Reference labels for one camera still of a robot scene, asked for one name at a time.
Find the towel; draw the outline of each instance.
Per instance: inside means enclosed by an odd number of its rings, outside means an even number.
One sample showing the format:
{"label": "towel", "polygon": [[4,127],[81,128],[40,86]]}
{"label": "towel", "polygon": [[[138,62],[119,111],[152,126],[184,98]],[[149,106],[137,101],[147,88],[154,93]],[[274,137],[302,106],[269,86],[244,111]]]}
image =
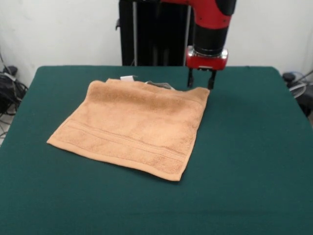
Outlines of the towel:
{"label": "towel", "polygon": [[209,90],[182,92],[143,82],[93,81],[83,103],[47,143],[78,155],[179,181]]}

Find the green tablecloth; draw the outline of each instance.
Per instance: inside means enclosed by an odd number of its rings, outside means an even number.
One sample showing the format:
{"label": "green tablecloth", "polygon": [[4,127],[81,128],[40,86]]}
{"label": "green tablecloth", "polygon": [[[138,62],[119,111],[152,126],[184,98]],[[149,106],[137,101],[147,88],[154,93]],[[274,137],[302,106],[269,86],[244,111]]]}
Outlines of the green tablecloth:
{"label": "green tablecloth", "polygon": [[1,235],[313,234],[313,131],[273,68],[218,73],[178,183],[45,143],[91,81],[131,74],[186,89],[179,67],[38,69],[0,149]]}

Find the cable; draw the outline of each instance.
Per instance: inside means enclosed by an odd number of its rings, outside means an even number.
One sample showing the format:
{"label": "cable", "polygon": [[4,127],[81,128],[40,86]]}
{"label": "cable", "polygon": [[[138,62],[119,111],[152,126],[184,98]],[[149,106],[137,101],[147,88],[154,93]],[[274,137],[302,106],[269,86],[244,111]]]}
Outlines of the cable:
{"label": "cable", "polygon": [[12,75],[12,72],[11,72],[10,68],[5,65],[5,62],[3,60],[3,57],[2,57],[2,54],[1,54],[1,47],[0,47],[0,60],[1,60],[2,64],[3,64],[3,66],[9,71],[9,74]]}
{"label": "cable", "polygon": [[302,77],[300,77],[300,78],[294,80],[291,84],[295,84],[295,83],[297,83],[297,82],[302,81],[303,79],[305,79],[305,78],[307,78],[308,76],[310,76],[312,73],[313,73],[313,70],[310,71],[308,74],[306,74],[306,75],[304,75],[304,76],[302,76]]}
{"label": "cable", "polygon": [[2,136],[4,136],[4,135],[6,135],[8,132],[6,131],[6,132],[3,132],[2,134],[0,134],[0,138],[1,139],[4,139],[4,137],[2,137]]}
{"label": "cable", "polygon": [[294,95],[294,98],[299,98],[300,96],[302,96],[306,91],[307,91],[307,87],[308,86],[313,86],[313,82],[311,82],[311,83],[301,83],[301,84],[299,84],[299,85],[296,85],[296,86],[294,86],[294,87],[291,87],[290,89],[289,89],[289,91],[290,92],[293,92],[293,91],[295,91],[295,90],[298,90],[298,89],[300,89],[300,88],[302,88],[303,87],[303,89],[302,89],[302,91],[301,92],[299,92],[298,94],[295,94]]}

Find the white label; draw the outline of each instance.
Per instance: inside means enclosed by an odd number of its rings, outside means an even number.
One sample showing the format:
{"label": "white label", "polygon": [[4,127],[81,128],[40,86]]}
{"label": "white label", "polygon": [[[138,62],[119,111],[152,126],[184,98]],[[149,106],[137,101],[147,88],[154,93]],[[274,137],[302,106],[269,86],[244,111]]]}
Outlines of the white label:
{"label": "white label", "polygon": [[125,81],[125,82],[134,82],[134,76],[130,75],[130,76],[123,76],[120,77],[121,81]]}

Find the black cable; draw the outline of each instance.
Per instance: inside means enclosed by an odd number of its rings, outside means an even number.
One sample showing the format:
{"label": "black cable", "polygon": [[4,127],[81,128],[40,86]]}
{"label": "black cable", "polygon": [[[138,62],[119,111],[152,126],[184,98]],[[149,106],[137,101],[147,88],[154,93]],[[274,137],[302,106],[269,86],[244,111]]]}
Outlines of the black cable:
{"label": "black cable", "polygon": [[2,64],[3,64],[3,66],[6,68],[6,70],[9,71],[9,74],[12,75],[12,72],[11,72],[10,68],[5,65],[5,62],[3,60],[3,57],[2,57],[2,54],[1,54],[1,47],[0,47],[0,60],[1,60]]}
{"label": "black cable", "polygon": [[294,80],[294,81],[292,82],[292,84],[295,84],[295,83],[297,83],[297,82],[302,81],[303,79],[305,79],[305,78],[307,78],[308,76],[310,76],[312,73],[313,73],[313,70],[310,71],[308,74],[306,74],[306,75],[300,77],[299,79]]}
{"label": "black cable", "polygon": [[0,134],[0,139],[4,139],[4,137],[2,137],[2,136],[5,136],[7,133],[8,132],[6,131],[6,132],[3,132],[2,134]]}

